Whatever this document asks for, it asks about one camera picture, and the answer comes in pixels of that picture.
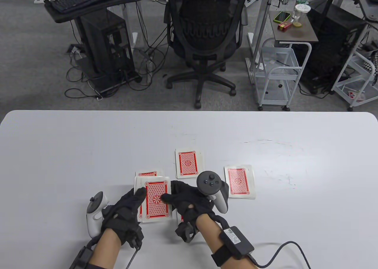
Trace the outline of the person's left hand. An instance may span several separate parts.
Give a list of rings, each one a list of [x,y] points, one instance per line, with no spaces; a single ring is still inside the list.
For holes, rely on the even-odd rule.
[[[111,229],[118,236],[121,245],[127,242],[131,248],[139,250],[144,236],[137,220],[138,208],[146,199],[146,195],[147,190],[144,187],[136,191],[132,188],[124,194],[115,205],[110,207],[110,210],[106,211],[101,233],[104,233],[106,229]]]

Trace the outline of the person's right hand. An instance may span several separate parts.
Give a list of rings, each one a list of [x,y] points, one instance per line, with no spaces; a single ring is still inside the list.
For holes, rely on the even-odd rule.
[[[183,181],[171,181],[171,193],[162,194],[162,201],[176,209],[183,221],[175,230],[176,234],[189,243],[198,233],[197,218],[202,214],[214,215],[214,203],[202,194],[197,187],[193,187]]]

